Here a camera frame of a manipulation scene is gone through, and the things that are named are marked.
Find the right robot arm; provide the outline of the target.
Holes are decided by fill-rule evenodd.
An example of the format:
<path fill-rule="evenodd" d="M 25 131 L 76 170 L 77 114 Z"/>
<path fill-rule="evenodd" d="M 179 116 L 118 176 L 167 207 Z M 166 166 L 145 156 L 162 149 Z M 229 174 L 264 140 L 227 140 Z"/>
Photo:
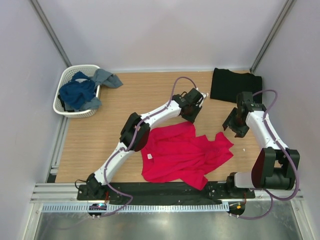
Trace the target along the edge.
<path fill-rule="evenodd" d="M 260 147 L 260 153 L 250 172 L 233 172 L 232 180 L 225 185 L 225 192 L 237 198 L 244 189 L 292 190 L 287 197 L 274 194 L 272 198 L 288 201 L 293 199 L 300 188 L 298 166 L 300 154 L 290 149 L 281 140 L 269 118 L 269 108 L 254 101 L 254 93 L 241 92 L 236 97 L 237 106 L 231 111 L 222 127 L 230 128 L 237 138 L 243 138 L 252 131 Z"/>

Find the red t shirt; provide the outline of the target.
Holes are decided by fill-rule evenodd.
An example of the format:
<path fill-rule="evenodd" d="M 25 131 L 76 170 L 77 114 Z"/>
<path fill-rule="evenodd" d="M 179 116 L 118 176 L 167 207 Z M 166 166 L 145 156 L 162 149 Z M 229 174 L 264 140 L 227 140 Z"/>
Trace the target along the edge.
<path fill-rule="evenodd" d="M 147 144 L 140 151 L 143 178 L 151 183 L 182 180 L 202 190 L 205 177 L 233 157 L 230 142 L 222 132 L 213 141 L 206 135 L 196 135 L 190 122 L 157 127 L 151 130 Z"/>

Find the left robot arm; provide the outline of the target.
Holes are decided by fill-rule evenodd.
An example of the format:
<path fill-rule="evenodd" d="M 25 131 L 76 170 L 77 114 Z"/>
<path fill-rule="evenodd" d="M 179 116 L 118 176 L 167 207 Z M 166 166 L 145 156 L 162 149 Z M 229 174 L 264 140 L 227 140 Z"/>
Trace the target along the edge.
<path fill-rule="evenodd" d="M 95 200 L 101 200 L 106 194 L 106 187 L 122 164 L 135 152 L 147 144 L 152 129 L 175 117 L 182 117 L 194 123 L 207 93 L 192 88 L 184 95 L 172 94 L 169 101 L 160 107 L 143 114 L 133 112 L 121 130 L 119 142 L 105 163 L 86 180 L 88 193 Z"/>

